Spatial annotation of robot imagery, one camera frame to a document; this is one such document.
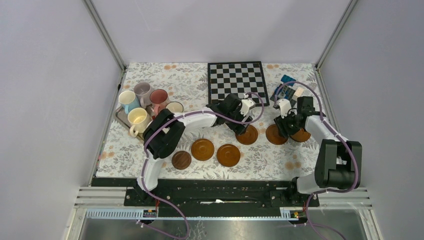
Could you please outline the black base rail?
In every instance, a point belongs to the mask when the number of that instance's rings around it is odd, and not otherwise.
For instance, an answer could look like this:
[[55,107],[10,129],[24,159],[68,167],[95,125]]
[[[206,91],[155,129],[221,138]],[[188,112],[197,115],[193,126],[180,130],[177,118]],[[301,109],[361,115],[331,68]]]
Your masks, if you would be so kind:
[[318,207],[319,200],[298,193],[293,181],[255,180],[177,180],[160,179],[151,193],[127,179],[124,206],[152,207],[159,217],[179,217],[169,201],[186,217],[279,217],[281,208],[303,210],[306,203]]

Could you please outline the brown wooden coaster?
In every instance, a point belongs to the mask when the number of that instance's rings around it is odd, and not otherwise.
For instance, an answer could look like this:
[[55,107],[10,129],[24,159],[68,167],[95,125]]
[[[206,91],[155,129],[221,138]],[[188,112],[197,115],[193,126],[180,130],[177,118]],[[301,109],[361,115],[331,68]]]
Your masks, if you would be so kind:
[[303,143],[310,139],[311,134],[307,132],[306,130],[304,130],[303,128],[301,128],[298,132],[296,132],[293,135],[290,135],[289,137],[295,142]]
[[214,155],[215,147],[209,139],[200,138],[193,142],[190,150],[196,160],[207,161]]
[[235,135],[235,137],[240,144],[252,145],[258,139],[258,130],[253,125],[249,125],[245,133]]
[[220,146],[216,153],[217,161],[224,167],[236,166],[240,159],[240,150],[232,144],[224,144]]
[[268,126],[265,135],[267,140],[274,145],[283,145],[288,141],[288,138],[280,136],[279,129],[276,124]]

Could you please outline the blue lego brick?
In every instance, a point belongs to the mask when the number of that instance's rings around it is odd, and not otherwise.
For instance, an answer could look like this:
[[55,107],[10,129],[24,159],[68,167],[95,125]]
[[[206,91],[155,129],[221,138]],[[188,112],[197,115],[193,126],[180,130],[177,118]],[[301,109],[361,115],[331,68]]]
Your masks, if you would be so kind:
[[288,86],[290,86],[290,87],[293,87],[294,86],[294,82],[296,81],[294,78],[292,78],[292,77],[290,77],[290,76],[288,76],[288,75],[286,75],[286,74],[284,74],[282,77],[281,77],[281,79],[280,79],[280,81],[282,82],[282,83],[287,83],[287,85]]

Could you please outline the floral tablecloth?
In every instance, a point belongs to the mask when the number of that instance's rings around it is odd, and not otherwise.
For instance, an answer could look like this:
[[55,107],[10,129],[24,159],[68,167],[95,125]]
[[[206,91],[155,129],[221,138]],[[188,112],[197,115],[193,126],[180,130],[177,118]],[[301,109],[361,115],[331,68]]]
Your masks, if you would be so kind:
[[[206,63],[131,63],[121,89],[133,90],[142,82],[165,90],[172,102],[182,104],[185,112],[200,110],[208,103]],[[313,138],[302,143],[293,140],[282,145],[270,143],[266,130],[278,115],[279,111],[272,106],[252,110],[252,116],[260,116],[260,119],[254,123],[258,137],[251,145],[239,143],[226,125],[185,132],[176,148],[178,151],[189,152],[198,139],[210,140],[215,149],[232,144],[240,151],[238,164],[225,167],[212,156],[205,161],[193,158],[186,169],[178,170],[167,159],[159,176],[162,179],[291,180],[310,174],[316,165],[319,144]],[[132,137],[125,127],[113,120],[95,175],[98,178],[136,178],[145,159],[142,141]]]

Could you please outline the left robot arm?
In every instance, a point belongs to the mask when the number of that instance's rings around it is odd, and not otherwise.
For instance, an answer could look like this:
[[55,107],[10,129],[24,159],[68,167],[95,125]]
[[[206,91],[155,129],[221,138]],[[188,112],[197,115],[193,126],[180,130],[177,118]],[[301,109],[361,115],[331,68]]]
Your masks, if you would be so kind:
[[154,202],[153,189],[158,185],[162,163],[175,151],[185,131],[227,125],[236,135],[242,135],[249,124],[255,122],[250,116],[255,106],[248,93],[242,98],[231,93],[224,100],[208,104],[200,110],[183,113],[162,110],[142,134],[146,160],[137,178],[140,188],[136,192],[136,199],[144,206]]

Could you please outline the lavender ceramic mug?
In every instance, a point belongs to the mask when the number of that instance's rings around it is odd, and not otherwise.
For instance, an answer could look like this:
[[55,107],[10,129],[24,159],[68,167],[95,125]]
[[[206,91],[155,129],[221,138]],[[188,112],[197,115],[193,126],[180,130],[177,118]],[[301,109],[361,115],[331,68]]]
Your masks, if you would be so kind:
[[147,82],[138,83],[134,87],[133,92],[135,93],[142,108],[146,108],[147,106],[152,104],[150,96],[154,90],[155,89]]

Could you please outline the metal serving tray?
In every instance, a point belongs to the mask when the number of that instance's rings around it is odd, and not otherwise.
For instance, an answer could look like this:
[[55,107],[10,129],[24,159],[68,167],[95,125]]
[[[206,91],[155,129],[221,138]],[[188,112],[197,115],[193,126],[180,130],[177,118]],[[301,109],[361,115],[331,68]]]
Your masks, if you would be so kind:
[[[153,114],[153,107],[151,105],[147,106],[146,108],[144,108],[151,116],[152,121],[154,118],[154,114]],[[120,106],[114,113],[114,119],[120,123],[124,128],[126,128],[126,130],[129,133],[130,130],[130,122],[128,121],[128,114],[125,113],[124,108],[122,106]],[[139,139],[140,141],[144,141],[144,137],[143,137],[144,133],[139,133],[135,138]]]

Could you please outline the cream yellow mug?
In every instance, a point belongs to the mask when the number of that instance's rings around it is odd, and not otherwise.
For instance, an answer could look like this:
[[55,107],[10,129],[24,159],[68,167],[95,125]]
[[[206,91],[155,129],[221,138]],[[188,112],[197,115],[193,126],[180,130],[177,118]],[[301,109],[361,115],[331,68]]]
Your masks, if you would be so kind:
[[130,123],[129,134],[135,138],[138,134],[145,132],[152,117],[144,108],[138,107],[129,112],[127,120]]

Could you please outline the light blue mug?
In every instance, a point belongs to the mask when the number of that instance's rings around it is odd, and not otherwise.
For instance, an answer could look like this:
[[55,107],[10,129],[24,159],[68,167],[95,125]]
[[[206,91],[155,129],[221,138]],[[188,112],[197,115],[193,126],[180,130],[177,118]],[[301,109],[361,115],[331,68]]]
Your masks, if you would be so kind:
[[126,90],[120,93],[118,96],[118,102],[124,109],[124,112],[128,115],[133,109],[140,108],[140,101],[136,94],[131,90]]

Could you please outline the black white chessboard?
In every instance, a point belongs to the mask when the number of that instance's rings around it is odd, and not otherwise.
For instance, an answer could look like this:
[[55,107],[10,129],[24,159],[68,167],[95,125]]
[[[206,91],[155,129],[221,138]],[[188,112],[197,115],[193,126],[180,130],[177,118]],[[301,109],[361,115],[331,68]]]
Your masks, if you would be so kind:
[[228,94],[240,99],[245,93],[256,93],[252,100],[257,106],[270,105],[265,74],[261,61],[210,62],[207,64],[208,103],[217,104]]

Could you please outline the dark walnut coaster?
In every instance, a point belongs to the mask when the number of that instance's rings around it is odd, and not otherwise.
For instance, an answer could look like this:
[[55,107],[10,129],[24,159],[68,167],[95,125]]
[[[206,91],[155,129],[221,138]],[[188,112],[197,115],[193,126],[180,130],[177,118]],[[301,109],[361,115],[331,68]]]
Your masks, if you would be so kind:
[[188,168],[191,162],[192,162],[191,155],[184,150],[176,152],[171,158],[171,163],[173,167],[177,170],[184,170]]

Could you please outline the grey lego baseplate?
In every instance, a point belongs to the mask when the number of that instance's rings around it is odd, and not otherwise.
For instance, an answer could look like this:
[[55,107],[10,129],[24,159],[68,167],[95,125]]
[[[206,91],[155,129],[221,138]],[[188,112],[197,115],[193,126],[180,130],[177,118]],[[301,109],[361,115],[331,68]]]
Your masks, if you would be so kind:
[[290,85],[285,85],[281,90],[278,91],[281,85],[282,84],[280,84],[278,87],[275,88],[269,100],[274,102],[275,96],[277,96],[276,101],[280,99],[286,99],[286,100],[289,100],[292,108],[296,107],[297,106],[297,97],[295,97],[296,91]]

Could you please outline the white black-rimmed enamel mug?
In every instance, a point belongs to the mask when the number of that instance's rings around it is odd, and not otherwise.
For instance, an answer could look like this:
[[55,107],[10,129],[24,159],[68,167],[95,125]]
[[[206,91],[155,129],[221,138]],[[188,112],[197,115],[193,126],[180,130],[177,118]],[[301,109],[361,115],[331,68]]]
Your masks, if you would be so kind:
[[182,113],[184,111],[184,106],[178,101],[168,103],[165,108],[172,113]]

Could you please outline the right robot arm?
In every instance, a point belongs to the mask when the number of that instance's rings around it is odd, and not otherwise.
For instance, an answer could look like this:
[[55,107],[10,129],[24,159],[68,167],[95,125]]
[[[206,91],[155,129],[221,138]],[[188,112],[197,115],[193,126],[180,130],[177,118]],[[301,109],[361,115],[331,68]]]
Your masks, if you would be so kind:
[[358,187],[362,145],[337,132],[323,112],[315,109],[313,97],[299,97],[295,111],[285,98],[277,100],[274,107],[280,111],[274,119],[280,137],[288,138],[303,130],[319,143],[313,173],[295,178],[295,187],[286,193],[291,205],[301,205],[307,194],[346,193]]

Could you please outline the white lego brick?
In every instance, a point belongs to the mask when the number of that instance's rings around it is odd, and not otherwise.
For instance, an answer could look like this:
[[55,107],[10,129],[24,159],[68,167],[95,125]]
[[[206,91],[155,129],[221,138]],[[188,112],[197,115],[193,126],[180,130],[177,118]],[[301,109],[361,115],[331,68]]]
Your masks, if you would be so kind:
[[295,92],[293,93],[293,98],[301,97],[304,92],[304,89],[302,87],[298,87]]

